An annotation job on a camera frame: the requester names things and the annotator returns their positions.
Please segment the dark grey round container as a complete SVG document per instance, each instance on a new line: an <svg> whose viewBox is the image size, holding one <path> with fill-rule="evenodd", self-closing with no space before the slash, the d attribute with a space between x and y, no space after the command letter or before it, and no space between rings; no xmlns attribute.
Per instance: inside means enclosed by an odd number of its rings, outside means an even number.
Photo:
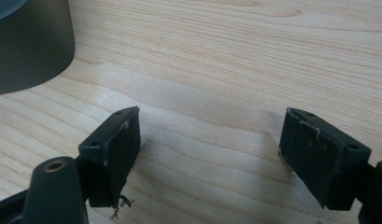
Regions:
<svg viewBox="0 0 382 224"><path fill-rule="evenodd" d="M68 0L0 0L0 94L56 77L74 55Z"/></svg>

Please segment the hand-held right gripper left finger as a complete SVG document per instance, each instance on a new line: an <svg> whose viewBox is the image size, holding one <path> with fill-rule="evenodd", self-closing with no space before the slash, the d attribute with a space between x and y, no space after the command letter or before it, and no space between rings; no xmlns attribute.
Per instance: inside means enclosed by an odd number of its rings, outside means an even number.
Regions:
<svg viewBox="0 0 382 224"><path fill-rule="evenodd" d="M78 146L83 197L91 207L118 208L140 151L139 107L113 113Z"/></svg>

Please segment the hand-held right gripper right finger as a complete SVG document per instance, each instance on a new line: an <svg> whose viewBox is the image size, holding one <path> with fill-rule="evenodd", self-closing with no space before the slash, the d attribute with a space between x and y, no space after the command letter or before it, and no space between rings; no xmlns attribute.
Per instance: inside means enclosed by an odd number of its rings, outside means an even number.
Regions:
<svg viewBox="0 0 382 224"><path fill-rule="evenodd" d="M289 107L279 142L280 156L321 207L348 211L371 149L315 114Z"/></svg>

